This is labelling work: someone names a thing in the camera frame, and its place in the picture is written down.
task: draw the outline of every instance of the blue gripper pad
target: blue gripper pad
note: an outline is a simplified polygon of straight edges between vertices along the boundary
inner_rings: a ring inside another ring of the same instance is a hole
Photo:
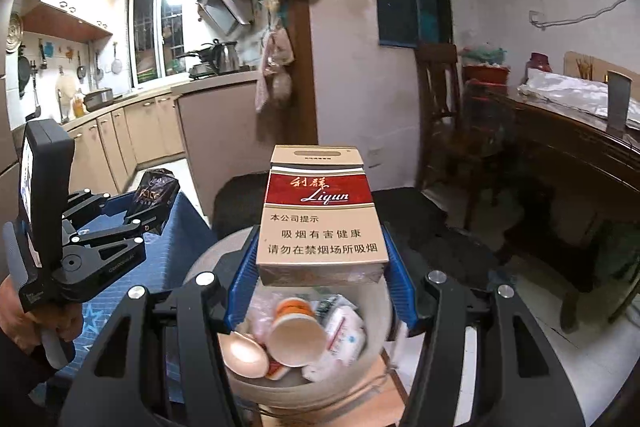
[[[414,284],[407,273],[398,250],[396,250],[396,245],[394,245],[391,235],[384,226],[382,227],[382,235],[385,237],[386,251],[389,254],[389,264],[385,269],[385,279],[391,302],[400,320],[411,330],[418,322]]]
[[[244,321],[251,297],[254,295],[255,285],[258,283],[258,267],[255,266],[255,257],[258,253],[259,227],[254,228],[252,235],[253,237],[250,235],[247,238],[249,245],[247,246],[245,243],[242,247],[245,251],[244,258],[228,292],[225,324],[232,331]]]

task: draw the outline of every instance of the red jar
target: red jar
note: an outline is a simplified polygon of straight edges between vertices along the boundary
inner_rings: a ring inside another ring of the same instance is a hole
[[[540,70],[545,73],[553,73],[551,66],[549,66],[549,57],[542,53],[532,53],[529,62],[524,68],[524,81],[529,80],[529,70]]]

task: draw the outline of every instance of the cardboard box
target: cardboard box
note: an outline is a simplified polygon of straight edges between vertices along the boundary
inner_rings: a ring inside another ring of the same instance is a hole
[[[375,283],[388,254],[356,148],[276,145],[256,264],[267,286]]]

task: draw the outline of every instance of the sleeve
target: sleeve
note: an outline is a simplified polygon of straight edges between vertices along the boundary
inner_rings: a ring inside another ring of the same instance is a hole
[[[45,410],[33,403],[29,393],[48,380],[55,370],[47,363],[42,346],[25,354],[0,329],[0,418],[12,427],[44,427]]]

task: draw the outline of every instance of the black snack bag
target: black snack bag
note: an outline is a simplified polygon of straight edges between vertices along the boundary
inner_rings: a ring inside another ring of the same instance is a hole
[[[175,197],[180,191],[180,182],[167,169],[149,169],[133,196],[133,202],[124,217],[125,223],[140,219],[145,232],[161,235],[169,220]]]

